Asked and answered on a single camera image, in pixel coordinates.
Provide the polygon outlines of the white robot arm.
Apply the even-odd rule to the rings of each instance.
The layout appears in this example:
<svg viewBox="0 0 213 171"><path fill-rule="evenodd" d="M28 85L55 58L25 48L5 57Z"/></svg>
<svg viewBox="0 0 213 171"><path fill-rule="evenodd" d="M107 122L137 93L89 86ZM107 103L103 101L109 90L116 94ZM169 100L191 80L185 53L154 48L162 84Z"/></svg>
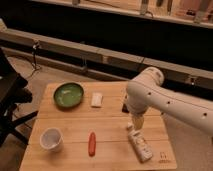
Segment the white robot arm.
<svg viewBox="0 0 213 171"><path fill-rule="evenodd" d="M213 136L213 102L162 87L163 73L148 67L127 83L125 104L135 117L153 107Z"/></svg>

